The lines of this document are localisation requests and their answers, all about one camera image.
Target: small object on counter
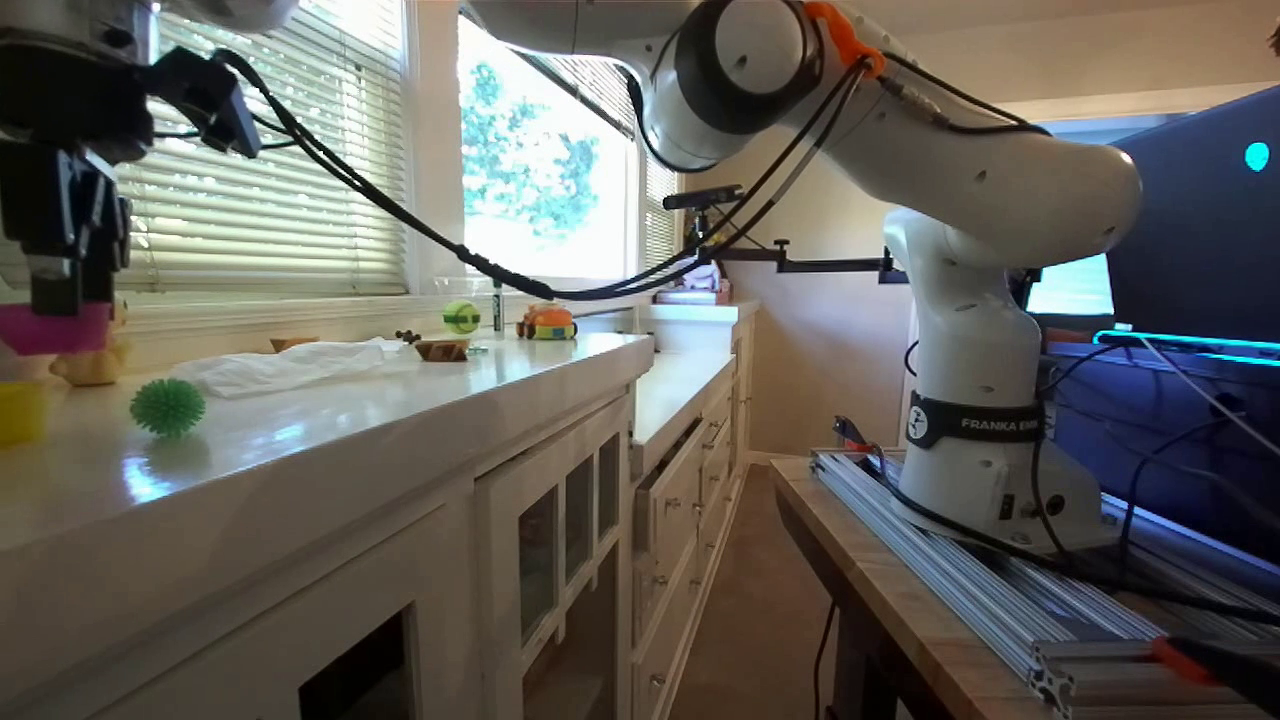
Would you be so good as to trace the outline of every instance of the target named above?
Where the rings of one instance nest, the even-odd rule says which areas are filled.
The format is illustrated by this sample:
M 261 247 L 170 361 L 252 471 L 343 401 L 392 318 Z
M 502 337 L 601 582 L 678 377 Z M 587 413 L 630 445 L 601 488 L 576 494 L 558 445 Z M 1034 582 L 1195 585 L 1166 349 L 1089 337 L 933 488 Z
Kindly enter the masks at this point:
M 321 337 L 272 337 L 272 351 L 289 351 L 294 344 L 316 344 Z
M 576 322 L 565 303 L 531 303 L 514 325 L 523 339 L 576 339 Z
M 453 303 L 453 309 L 443 314 L 443 325 L 449 325 L 453 332 L 459 332 L 459 337 L 470 337 L 470 332 L 479 329 L 479 314 L 477 314 L 477 303 Z
M 190 381 L 151 381 L 137 389 L 129 415 L 155 435 L 184 435 L 203 415 L 203 392 Z
M 462 365 L 467 339 L 419 339 L 413 344 L 423 365 Z

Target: colorful object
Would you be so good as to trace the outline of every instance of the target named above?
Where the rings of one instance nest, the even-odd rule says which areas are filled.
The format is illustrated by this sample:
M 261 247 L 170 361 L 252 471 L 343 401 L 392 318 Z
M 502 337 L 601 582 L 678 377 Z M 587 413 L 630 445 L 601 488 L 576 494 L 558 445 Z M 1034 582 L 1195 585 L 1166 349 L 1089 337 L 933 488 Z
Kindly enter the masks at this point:
M 470 332 L 479 329 L 479 314 L 477 314 L 477 303 L 453 303 L 453 309 L 443 314 L 443 325 L 449 325 L 453 332 L 459 332 L 459 337 L 470 337 Z
M 203 398 L 196 385 L 174 377 L 151 381 L 130 398 L 129 415 L 155 435 L 184 435 L 200 423 Z
M 514 325 L 523 339 L 576 339 L 576 322 L 558 303 L 531 303 Z

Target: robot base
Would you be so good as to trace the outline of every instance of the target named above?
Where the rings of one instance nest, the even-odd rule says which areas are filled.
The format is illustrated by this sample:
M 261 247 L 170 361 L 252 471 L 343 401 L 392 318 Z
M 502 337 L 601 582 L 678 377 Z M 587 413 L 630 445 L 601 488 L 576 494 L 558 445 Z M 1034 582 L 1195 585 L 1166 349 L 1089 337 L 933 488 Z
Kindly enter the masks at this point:
M 1034 556 L 1116 544 L 1121 530 L 1104 521 L 1096 482 L 1054 445 L 1040 445 L 1040 464 L 1031 457 L 1034 447 L 1027 445 L 968 442 L 907 447 L 895 488 L 962 532 L 920 518 L 898 501 L 893 514 L 953 542 L 992 536 Z

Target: cabinet door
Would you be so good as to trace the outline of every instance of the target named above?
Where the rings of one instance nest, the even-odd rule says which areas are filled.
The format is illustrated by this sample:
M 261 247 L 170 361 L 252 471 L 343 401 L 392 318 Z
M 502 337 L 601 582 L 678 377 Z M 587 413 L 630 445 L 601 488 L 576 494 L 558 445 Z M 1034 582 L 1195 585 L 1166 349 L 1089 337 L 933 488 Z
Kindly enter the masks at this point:
M 610 471 L 610 485 L 622 476 L 628 415 L 628 403 L 609 403 L 477 488 L 484 716 L 523 716 L 527 672 L 540 672 L 536 659 L 565 639 L 569 609 L 617 548 L 620 532 L 601 532 L 601 506 L 620 506 L 617 488 L 602 501 L 602 476 Z
M 698 593 L 698 552 L 687 548 L 672 574 L 672 585 L 662 599 L 657 605 L 651 629 L 637 646 L 637 720 L 658 720 L 668 716 L 675 692 L 678 692 L 678 672 L 690 647 L 690 605 Z
M 102 720 L 477 716 L 462 501 L 268 609 Z

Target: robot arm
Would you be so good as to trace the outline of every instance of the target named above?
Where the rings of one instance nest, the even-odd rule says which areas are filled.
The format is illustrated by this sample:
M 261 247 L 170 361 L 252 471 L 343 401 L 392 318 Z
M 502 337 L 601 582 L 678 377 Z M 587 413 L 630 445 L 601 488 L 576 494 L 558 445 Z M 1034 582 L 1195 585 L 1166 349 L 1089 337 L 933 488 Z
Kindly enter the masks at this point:
M 684 171 L 770 123 L 801 128 L 859 72 L 819 153 L 898 205 L 885 236 L 920 325 L 904 495 L 1034 552 L 1098 544 L 1096 485 L 1043 445 L 1040 329 L 1013 303 L 1009 274 L 1116 244 L 1141 210 L 1128 155 L 1061 144 L 946 90 L 845 0 L 662 0 L 649 21 L 628 9 L 470 0 L 514 49 L 620 62 L 651 155 Z

